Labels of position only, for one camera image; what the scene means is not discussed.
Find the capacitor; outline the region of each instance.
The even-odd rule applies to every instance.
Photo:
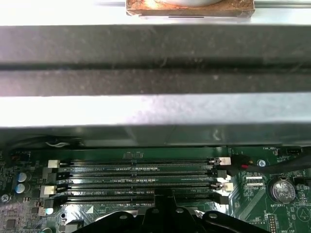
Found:
[[[275,202],[289,204],[296,198],[295,186],[287,179],[273,179],[268,184],[268,195]]]
[[[18,182],[29,181],[30,179],[31,179],[31,174],[28,172],[21,172],[21,173],[19,173],[19,175],[17,177]]]
[[[27,193],[30,190],[30,184],[28,183],[19,183],[15,187],[15,192],[20,194],[20,193]]]
[[[53,209],[53,208],[47,208],[47,209],[45,210],[45,213],[46,213],[47,215],[51,215],[51,214],[54,213],[54,209]]]
[[[51,228],[44,228],[40,233],[53,233]]]

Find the gray metal panel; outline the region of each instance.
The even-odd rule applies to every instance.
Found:
[[[310,98],[310,93],[0,98],[0,135],[2,140],[29,133],[80,135],[89,146],[309,144]]]
[[[297,66],[0,71],[0,96],[308,92],[310,75]]]
[[[88,25],[0,27],[1,69],[309,65],[310,26]]]

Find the black cable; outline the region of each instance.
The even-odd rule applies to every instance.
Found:
[[[251,158],[247,155],[237,154],[231,157],[230,166],[220,166],[219,169],[227,170],[228,175],[235,176],[240,171],[259,172],[262,174],[279,174],[311,168],[310,147],[304,148],[303,155],[270,166],[256,166],[249,164]]]
[[[291,172],[297,170],[304,170],[311,168],[311,156],[310,155],[299,155],[293,159],[286,160],[270,166],[248,166],[246,171],[249,172],[260,172],[262,174],[277,174],[284,172]]]

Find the white wire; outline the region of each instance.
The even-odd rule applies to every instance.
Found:
[[[46,144],[49,145],[50,147],[57,147],[57,148],[61,148],[61,147],[70,145],[70,143],[68,143],[68,142],[59,142],[57,144],[51,144],[49,142],[46,142]]]

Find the motherboard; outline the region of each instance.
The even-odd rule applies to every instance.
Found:
[[[235,155],[265,167],[301,147],[19,150],[0,161],[0,232],[72,233],[105,215],[154,205],[170,188],[180,206],[217,210],[272,233],[311,232],[311,170],[279,174],[226,167]]]

